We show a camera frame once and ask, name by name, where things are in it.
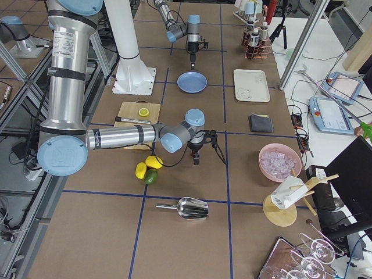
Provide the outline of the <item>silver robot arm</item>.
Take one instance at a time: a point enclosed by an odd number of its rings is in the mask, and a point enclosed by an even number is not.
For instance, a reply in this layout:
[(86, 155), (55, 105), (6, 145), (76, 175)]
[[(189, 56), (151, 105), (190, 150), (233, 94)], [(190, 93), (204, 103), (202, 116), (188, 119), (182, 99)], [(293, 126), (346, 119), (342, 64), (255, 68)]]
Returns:
[(195, 70), (196, 53), (201, 49), (208, 48), (208, 42), (200, 35), (200, 15), (189, 15), (187, 22), (177, 23), (173, 17), (174, 10), (169, 8), (167, 1), (154, 1), (155, 9), (158, 10), (166, 27), (166, 35), (170, 42), (176, 42), (186, 37), (185, 50), (190, 55), (191, 70)]
[(105, 9), (119, 53), (114, 93), (150, 95), (156, 76), (140, 58), (129, 1), (49, 1), (48, 20), (54, 29), (48, 116), (40, 126), (39, 165), (54, 176), (69, 176), (86, 163), (89, 150), (160, 142), (176, 152), (200, 145), (205, 116), (190, 109), (170, 127), (162, 123), (88, 130), (82, 121), (88, 48)]

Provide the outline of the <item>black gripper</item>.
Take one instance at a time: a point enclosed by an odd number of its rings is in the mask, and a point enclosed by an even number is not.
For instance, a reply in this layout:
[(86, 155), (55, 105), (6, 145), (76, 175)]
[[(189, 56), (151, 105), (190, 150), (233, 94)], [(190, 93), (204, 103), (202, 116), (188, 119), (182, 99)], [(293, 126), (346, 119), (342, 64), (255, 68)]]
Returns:
[(192, 154), (198, 154), (199, 150), (202, 148), (203, 145), (204, 135), (196, 135), (194, 138), (188, 143), (189, 149), (192, 151)]
[(199, 43), (198, 42), (187, 42), (186, 51), (188, 54), (190, 54), (191, 70), (195, 70), (196, 53), (199, 51)]

